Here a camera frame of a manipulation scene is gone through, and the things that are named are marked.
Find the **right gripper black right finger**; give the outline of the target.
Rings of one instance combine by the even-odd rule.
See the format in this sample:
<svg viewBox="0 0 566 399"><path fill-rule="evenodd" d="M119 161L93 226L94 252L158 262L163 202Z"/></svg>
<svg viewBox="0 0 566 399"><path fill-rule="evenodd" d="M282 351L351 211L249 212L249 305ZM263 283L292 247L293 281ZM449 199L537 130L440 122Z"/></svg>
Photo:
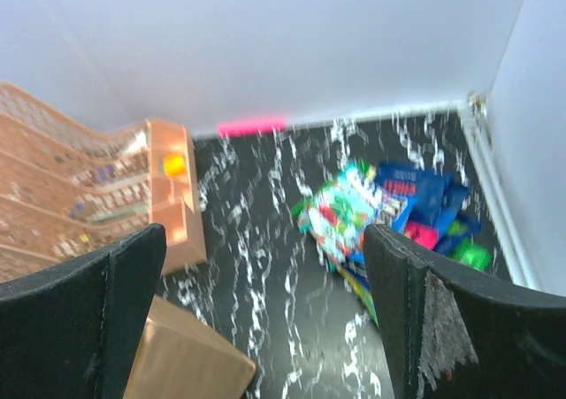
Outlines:
<svg viewBox="0 0 566 399"><path fill-rule="evenodd" d="M388 226L363 254L398 398L562 398L565 300L479 272Z"/></svg>

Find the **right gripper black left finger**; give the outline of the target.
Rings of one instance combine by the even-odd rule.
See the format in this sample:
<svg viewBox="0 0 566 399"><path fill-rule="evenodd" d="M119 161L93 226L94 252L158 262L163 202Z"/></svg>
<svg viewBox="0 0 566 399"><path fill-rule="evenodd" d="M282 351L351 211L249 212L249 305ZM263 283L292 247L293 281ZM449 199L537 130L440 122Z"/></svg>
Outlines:
<svg viewBox="0 0 566 399"><path fill-rule="evenodd" d="M121 398L166 255L153 223L1 285L3 398Z"/></svg>

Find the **yellow green fruit snack bag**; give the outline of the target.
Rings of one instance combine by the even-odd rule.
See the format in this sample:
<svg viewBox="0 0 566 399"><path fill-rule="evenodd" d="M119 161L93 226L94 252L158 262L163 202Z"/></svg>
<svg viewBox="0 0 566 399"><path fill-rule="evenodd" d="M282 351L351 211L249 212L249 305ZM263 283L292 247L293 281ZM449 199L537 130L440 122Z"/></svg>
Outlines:
<svg viewBox="0 0 566 399"><path fill-rule="evenodd" d="M490 252L472 240L464 240L448 254L448 257L481 272L491 264L492 260Z"/></svg>

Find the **red snack packet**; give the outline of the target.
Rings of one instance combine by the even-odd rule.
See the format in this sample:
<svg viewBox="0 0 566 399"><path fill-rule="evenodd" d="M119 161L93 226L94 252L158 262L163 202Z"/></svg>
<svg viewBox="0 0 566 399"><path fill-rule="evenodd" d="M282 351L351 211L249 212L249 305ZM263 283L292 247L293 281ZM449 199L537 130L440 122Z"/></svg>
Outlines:
<svg viewBox="0 0 566 399"><path fill-rule="evenodd" d="M437 229L415 221L407 222L404 234L426 249L433 249L439 240L439 232Z"/></svg>

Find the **brown paper bag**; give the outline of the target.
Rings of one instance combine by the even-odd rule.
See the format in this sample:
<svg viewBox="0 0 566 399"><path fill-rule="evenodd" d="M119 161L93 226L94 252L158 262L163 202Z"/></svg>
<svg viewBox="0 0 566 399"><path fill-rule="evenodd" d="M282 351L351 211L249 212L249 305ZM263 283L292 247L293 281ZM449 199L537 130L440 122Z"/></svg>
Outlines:
<svg viewBox="0 0 566 399"><path fill-rule="evenodd" d="M155 296L125 398L240 398L256 364L193 313Z"/></svg>

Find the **dark blue chips bag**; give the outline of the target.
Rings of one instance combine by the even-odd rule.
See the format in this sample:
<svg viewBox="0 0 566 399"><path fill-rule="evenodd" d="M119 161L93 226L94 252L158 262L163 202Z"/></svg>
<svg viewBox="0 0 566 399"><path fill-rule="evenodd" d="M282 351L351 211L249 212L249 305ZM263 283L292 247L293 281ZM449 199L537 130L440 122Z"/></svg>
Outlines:
<svg viewBox="0 0 566 399"><path fill-rule="evenodd" d="M438 233L438 239L447 233L469 195L470 187L461 184L453 183L447 188L440 214L432 226Z"/></svg>
<svg viewBox="0 0 566 399"><path fill-rule="evenodd" d="M448 256L462 242L470 239L480 229L481 224L475 217L459 212L452 225L439 239L433 250L438 254Z"/></svg>

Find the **teal snack packet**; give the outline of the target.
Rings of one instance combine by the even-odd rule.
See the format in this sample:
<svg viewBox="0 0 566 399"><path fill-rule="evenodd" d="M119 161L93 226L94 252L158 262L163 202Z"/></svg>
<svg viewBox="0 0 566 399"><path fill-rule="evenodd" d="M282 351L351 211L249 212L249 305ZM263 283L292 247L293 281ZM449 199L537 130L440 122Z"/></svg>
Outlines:
<svg viewBox="0 0 566 399"><path fill-rule="evenodd" d="M376 173L365 161L352 161L292 209L300 231L312 235L331 268L347 260L383 207L385 193L374 181Z"/></svg>

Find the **blue candy packet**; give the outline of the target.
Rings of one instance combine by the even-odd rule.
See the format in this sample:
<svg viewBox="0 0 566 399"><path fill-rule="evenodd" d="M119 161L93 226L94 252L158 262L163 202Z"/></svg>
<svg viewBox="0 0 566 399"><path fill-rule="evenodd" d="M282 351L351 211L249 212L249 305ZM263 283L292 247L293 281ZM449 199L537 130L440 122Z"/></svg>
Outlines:
<svg viewBox="0 0 566 399"><path fill-rule="evenodd" d="M414 196L384 196L374 222L403 234L416 202Z"/></svg>

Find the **green cassava chips bag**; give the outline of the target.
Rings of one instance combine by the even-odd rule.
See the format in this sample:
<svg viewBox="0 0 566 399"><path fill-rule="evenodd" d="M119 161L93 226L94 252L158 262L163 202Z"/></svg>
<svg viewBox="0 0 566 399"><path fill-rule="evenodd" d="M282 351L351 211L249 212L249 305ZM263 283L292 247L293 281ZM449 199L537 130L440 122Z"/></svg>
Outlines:
<svg viewBox="0 0 566 399"><path fill-rule="evenodd" d="M316 204L316 200L310 197L299 202L292 209L292 214L296 217L299 230L310 234L325 255L328 271L338 273L349 284L378 326L378 317L364 269L358 269L354 259L340 249L337 242L338 226L325 216L325 213L332 210L330 205Z"/></svg>

